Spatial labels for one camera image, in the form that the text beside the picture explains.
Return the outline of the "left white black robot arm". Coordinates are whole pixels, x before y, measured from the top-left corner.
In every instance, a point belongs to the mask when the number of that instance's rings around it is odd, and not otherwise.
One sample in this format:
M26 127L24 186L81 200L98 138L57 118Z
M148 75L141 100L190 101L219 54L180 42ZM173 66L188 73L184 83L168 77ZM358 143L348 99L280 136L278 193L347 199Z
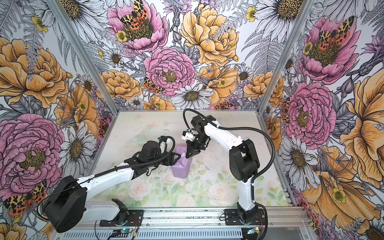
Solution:
M87 222L109 222L115 226L124 226L128 222L136 224L121 200L93 202L92 198L116 185L142 175L149 176L160 165L174 165L181 157L174 153L175 147L173 137L161 136L157 142L146 142L141 151L109 170L77 179L67 176L47 196L42 212L58 233Z

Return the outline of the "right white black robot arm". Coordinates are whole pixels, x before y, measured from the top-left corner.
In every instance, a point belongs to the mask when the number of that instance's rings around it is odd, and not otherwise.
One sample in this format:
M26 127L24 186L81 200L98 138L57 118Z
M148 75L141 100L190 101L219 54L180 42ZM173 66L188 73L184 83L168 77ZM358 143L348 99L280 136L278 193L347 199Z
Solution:
M223 147L229 155L230 171L238 180L238 216L243 224L251 223L259 210L255 201L253 177L258 173L260 162L254 143L224 130L211 115L197 114L191 124L193 127L187 127L182 136L187 144L186 158L206 150L211 140Z

